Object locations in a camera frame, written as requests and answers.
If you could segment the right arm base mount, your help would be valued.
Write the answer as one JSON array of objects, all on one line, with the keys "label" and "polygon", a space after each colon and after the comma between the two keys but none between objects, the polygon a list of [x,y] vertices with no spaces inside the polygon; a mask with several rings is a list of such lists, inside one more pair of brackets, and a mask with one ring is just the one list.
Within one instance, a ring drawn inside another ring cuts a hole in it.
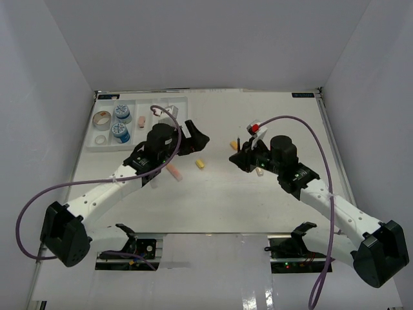
[{"label": "right arm base mount", "polygon": [[317,225],[304,222],[297,226],[286,237],[273,236],[268,238],[264,248],[270,256],[273,273],[318,273],[324,267],[326,250],[311,251],[304,243],[308,232],[314,233]]}]

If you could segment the large clear tape roll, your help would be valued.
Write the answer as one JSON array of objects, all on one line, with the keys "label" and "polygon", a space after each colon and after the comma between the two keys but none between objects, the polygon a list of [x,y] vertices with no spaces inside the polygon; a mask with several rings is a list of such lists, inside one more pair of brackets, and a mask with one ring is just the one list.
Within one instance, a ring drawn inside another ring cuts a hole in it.
[{"label": "large clear tape roll", "polygon": [[109,130],[112,121],[112,115],[109,111],[99,111],[95,113],[92,117],[92,124],[98,131]]}]

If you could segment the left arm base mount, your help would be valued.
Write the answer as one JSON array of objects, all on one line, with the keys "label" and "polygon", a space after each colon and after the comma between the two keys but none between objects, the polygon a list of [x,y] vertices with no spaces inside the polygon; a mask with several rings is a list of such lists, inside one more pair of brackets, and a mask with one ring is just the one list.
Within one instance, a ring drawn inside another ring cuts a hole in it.
[{"label": "left arm base mount", "polygon": [[145,260],[156,257],[157,240],[155,238],[140,238],[135,231],[122,223],[109,226],[111,241],[110,246],[103,247],[99,253],[101,260],[115,260],[118,258],[133,258],[140,256]]}]

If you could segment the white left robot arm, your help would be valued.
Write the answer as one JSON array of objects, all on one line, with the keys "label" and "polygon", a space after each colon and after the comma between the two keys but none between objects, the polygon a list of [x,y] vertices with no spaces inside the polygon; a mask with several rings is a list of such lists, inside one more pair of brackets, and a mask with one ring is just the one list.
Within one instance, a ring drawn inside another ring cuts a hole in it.
[{"label": "white left robot arm", "polygon": [[78,264],[92,246],[99,253],[131,257],[137,247],[135,232],[122,223],[104,229],[95,222],[123,198],[152,181],[175,155],[186,156],[203,150],[210,141],[192,121],[182,129],[165,123],[152,127],[146,140],[139,143],[131,155],[106,182],[64,205],[55,201],[47,209],[41,231],[41,241],[67,267]]}]

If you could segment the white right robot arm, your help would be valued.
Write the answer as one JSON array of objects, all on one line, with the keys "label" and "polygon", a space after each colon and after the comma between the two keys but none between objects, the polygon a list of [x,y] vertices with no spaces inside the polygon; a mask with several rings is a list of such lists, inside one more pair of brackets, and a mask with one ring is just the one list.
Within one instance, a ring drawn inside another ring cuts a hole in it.
[{"label": "white right robot arm", "polygon": [[287,136],[276,136],[266,146],[245,142],[231,155],[230,162],[244,172],[255,168],[277,175],[281,188],[308,205],[342,230],[336,236],[311,222],[302,223],[291,233],[292,252],[301,258],[316,252],[352,267],[366,284],[380,288],[409,262],[402,227],[369,216],[346,199],[329,192],[312,169],[299,162],[297,148]]}]

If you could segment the small clear tape roll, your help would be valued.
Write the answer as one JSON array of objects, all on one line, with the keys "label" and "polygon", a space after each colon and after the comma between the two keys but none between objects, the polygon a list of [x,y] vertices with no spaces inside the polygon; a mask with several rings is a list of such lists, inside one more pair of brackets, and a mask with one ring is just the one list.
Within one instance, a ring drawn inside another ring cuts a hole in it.
[{"label": "small clear tape roll", "polygon": [[106,145],[107,144],[107,138],[104,135],[98,135],[95,140],[94,143],[96,145]]}]

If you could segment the blue slime jar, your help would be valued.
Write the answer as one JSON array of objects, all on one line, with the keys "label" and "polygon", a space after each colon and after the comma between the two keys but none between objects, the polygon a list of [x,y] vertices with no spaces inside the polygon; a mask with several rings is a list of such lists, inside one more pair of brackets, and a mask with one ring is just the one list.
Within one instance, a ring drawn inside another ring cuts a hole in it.
[{"label": "blue slime jar", "polygon": [[132,121],[130,109],[125,104],[117,104],[114,107],[114,114],[118,122],[128,124]]},{"label": "blue slime jar", "polygon": [[124,144],[130,140],[129,131],[124,123],[114,123],[110,131],[118,143]]}]

